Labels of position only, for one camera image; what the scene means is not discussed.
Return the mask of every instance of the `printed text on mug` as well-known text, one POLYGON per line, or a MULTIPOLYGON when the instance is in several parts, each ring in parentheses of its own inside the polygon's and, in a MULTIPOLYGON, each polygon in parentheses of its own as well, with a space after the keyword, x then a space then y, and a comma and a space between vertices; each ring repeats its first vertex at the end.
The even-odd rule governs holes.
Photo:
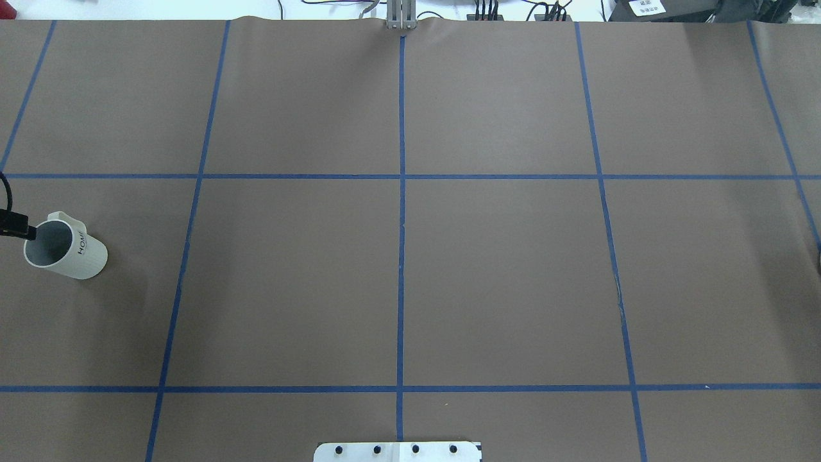
POLYGON ((80 235, 80 248, 77 250, 77 253, 82 255, 83 252, 85 252, 85 234, 80 231, 77 231, 77 233, 80 235))

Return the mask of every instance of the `white label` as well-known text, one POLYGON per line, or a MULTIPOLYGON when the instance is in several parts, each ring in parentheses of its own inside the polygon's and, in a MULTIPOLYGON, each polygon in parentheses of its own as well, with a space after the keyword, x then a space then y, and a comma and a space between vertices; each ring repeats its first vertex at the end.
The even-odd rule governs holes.
POLYGON ((630 2, 630 8, 636 16, 650 16, 667 12, 661 0, 633 0, 630 2))

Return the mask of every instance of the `metal bracket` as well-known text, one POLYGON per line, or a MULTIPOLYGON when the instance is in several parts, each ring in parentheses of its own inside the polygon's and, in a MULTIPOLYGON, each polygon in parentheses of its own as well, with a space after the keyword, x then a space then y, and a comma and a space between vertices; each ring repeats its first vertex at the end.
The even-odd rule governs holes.
POLYGON ((416 0, 388 0, 388 29, 416 29, 416 0))
POLYGON ((314 452, 314 462, 482 462, 482 443, 323 443, 314 452))

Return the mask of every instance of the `mug handle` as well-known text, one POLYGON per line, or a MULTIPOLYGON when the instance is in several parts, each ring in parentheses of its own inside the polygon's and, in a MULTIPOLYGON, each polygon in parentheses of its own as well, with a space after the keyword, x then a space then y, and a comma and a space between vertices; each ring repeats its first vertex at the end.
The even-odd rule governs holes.
POLYGON ((66 223, 70 224, 73 228, 78 228, 83 233, 88 233, 88 231, 85 230, 85 223, 79 221, 78 219, 73 219, 72 217, 68 216, 66 212, 52 212, 48 214, 48 219, 61 219, 62 221, 65 221, 66 223))

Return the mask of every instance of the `blue tape line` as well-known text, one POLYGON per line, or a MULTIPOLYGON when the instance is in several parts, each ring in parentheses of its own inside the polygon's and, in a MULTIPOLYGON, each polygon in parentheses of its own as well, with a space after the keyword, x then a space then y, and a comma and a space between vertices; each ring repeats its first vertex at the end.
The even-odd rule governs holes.
POLYGON ((684 383, 637 385, 639 391, 821 390, 821 383, 684 383))
POLYGON ((821 251, 821 237, 819 236, 818 228, 815 226, 815 218, 813 212, 810 210, 810 204, 807 202, 807 197, 804 194, 804 188, 801 186, 801 180, 798 176, 798 168, 796 162, 792 158, 792 151, 790 145, 787 143, 787 136, 784 134, 784 127, 781 124, 781 118, 778 117, 778 111, 775 108, 775 101, 773 101, 773 94, 770 93, 769 84, 767 83, 767 76, 764 74, 764 66, 761 64, 761 56, 759 55, 759 46, 755 42, 755 32, 753 31, 753 23, 747 21, 747 31, 750 33, 750 44, 753 46, 753 55, 755 56, 755 65, 759 68, 759 76, 761 77, 761 85, 764 87, 764 95, 767 97, 767 104, 769 104, 770 112, 773 113, 773 121, 778 129, 778 137, 781 138, 781 145, 784 148, 784 154, 787 156, 787 163, 790 165, 792 177, 796 182, 796 189, 801 198, 801 205, 804 206, 804 213, 807 221, 810 223, 810 229, 815 238, 815 246, 821 251))
POLYGON ((610 173, 603 174, 607 180, 738 180, 738 181, 768 181, 792 180, 791 175, 665 175, 665 174, 630 174, 610 173))
POLYGON ((51 26, 48 28, 48 34, 46 34, 46 40, 43 42, 43 48, 40 50, 40 56, 37 58, 37 64, 34 66, 34 72, 31 73, 29 86, 25 89, 25 95, 23 96, 23 102, 20 104, 20 110, 17 111, 17 118, 14 119, 14 125, 11 127, 11 134, 9 135, 8 142, 6 143, 6 150, 3 151, 2 160, 0 160, 0 171, 3 171, 6 168, 8 156, 11 155, 11 147, 14 146, 14 139, 17 137, 17 130, 20 129, 20 124, 23 122, 25 107, 29 105, 31 91, 34 89, 34 83, 37 81, 37 76, 40 74, 40 68, 43 66, 43 60, 46 58, 46 52, 48 51, 48 46, 51 44, 51 38, 54 36, 54 28, 56 27, 57 21, 52 21, 51 26))
POLYGON ((397 441, 404 439, 405 384, 405 36, 399 38, 399 268, 397 276, 397 441))
POLYGON ((8 173, 19 179, 194 179, 196 173, 8 173))
MULTIPOLYGON (((637 385, 406 385, 403 393, 579 393, 711 390, 821 390, 821 383, 677 383, 637 385)), ((166 386, 163 393, 204 394, 323 394, 396 393, 393 385, 354 386, 166 386)), ((157 393, 157 386, 6 385, 0 393, 157 393)))
POLYGON ((396 393, 389 386, 166 386, 166 393, 396 393))
POLYGON ((397 180, 391 174, 336 174, 336 173, 206 173, 208 179, 295 179, 295 180, 397 180))
POLYGON ((630 391, 629 385, 408 385, 406 393, 549 393, 630 391))
POLYGON ((159 377, 159 390, 157 400, 154 403, 154 416, 151 419, 151 433, 149 434, 148 447, 145 450, 145 462, 151 462, 154 457, 154 443, 157 440, 157 428, 159 417, 163 408, 163 394, 165 382, 168 377, 168 363, 171 360, 171 351, 174 344, 174 330, 177 328, 177 317, 180 311, 180 300, 182 299, 182 282, 186 276, 188 265, 188 253, 191 246, 191 234, 194 231, 194 222, 197 215, 197 206, 200 202, 200 190, 202 189, 203 176, 205 172, 205 161, 208 157, 209 142, 211 139, 211 127, 213 116, 217 110, 217 97, 219 95, 219 82, 222 77, 222 65, 225 62, 225 50, 228 44, 228 31, 231 29, 231 21, 225 21, 225 30, 222 33, 222 47, 219 52, 219 62, 217 64, 217 76, 213 82, 213 92, 211 94, 211 107, 208 114, 208 122, 205 124, 205 137, 203 139, 203 149, 200 156, 200 168, 197 172, 197 183, 194 187, 194 198, 191 201, 191 213, 188 217, 188 229, 186 230, 186 243, 182 249, 182 261, 180 263, 180 274, 177 276, 177 291, 174 294, 174 305, 171 310, 171 321, 168 323, 168 336, 165 343, 165 353, 163 354, 163 367, 159 377))
POLYGON ((409 174, 409 180, 595 180, 596 175, 569 174, 409 174))
MULTIPOLYGON (((196 179, 197 173, 7 173, 16 179, 196 179)), ((722 180, 772 181, 795 179, 793 175, 675 175, 662 173, 605 173, 605 180, 722 180)), ((205 179, 296 179, 296 180, 399 180, 392 173, 205 173, 205 179)), ((798 175, 802 180, 821 180, 821 175, 798 175)), ((408 173, 405 180, 598 180, 587 173, 408 173)))
POLYGON ((581 69, 581 83, 585 89, 585 104, 587 105, 587 122, 590 128, 590 140, 593 143, 593 157, 596 163, 596 174, 599 176, 599 195, 602 201, 602 212, 604 214, 604 228, 608 236, 608 248, 610 250, 610 264, 613 278, 616 280, 616 291, 618 296, 618 309, 621 314, 621 338, 624 344, 624 356, 627 363, 627 377, 631 385, 631 398, 633 401, 633 417, 635 418, 635 431, 639 441, 639 453, 642 462, 647 462, 647 447, 644 443, 644 425, 641 422, 641 408, 639 406, 639 393, 635 388, 635 370, 633 368, 633 353, 630 347, 630 333, 627 329, 627 314, 624 310, 624 297, 621 292, 621 278, 618 272, 618 260, 616 259, 616 246, 613 243, 612 227, 610 225, 610 210, 608 209, 607 192, 604 188, 604 176, 602 172, 602 160, 599 156, 599 139, 596 137, 596 124, 593 119, 593 104, 590 101, 590 88, 587 79, 587 68, 585 66, 585 51, 581 43, 581 28, 579 23, 576 26, 576 45, 579 49, 579 65, 581 69))
POLYGON ((6 385, 0 393, 156 393, 156 386, 6 385))

